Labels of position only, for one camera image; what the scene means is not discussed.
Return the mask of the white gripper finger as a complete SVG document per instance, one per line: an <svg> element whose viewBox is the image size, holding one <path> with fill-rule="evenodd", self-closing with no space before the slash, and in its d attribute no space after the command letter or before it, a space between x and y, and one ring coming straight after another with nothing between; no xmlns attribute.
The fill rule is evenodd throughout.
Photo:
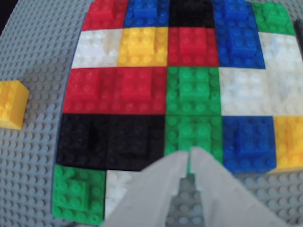
<svg viewBox="0 0 303 227"><path fill-rule="evenodd" d="M104 227L163 227L172 197L187 173L188 152L177 151L152 163L137 176Z"/></svg>
<svg viewBox="0 0 303 227"><path fill-rule="evenodd" d="M225 167L199 147L190 151L191 171L201 191L207 227L286 227Z"/></svg>

